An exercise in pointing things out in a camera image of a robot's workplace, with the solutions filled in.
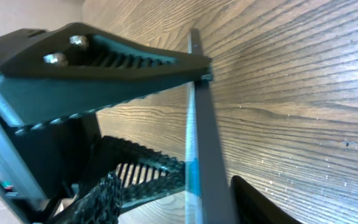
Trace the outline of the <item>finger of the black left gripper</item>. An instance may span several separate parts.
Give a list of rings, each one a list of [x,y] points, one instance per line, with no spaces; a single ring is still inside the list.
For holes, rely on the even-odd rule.
[[[242,177],[231,178],[231,192],[241,224],[300,224]]]

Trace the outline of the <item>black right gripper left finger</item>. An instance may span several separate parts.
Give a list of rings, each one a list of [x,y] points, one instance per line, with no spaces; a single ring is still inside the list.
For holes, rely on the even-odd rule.
[[[200,80],[210,64],[81,22],[19,29],[0,36],[0,117],[24,134]]]

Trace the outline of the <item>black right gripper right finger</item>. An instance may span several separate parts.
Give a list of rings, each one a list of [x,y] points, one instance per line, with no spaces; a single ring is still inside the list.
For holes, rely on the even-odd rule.
[[[117,223],[122,213],[185,189],[185,163],[137,143],[103,137],[77,198],[50,223]]]

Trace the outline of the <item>blue Galaxy smartphone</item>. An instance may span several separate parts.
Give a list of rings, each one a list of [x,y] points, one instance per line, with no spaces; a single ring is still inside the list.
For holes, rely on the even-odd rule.
[[[188,84],[185,144],[185,222],[237,223],[209,81]]]

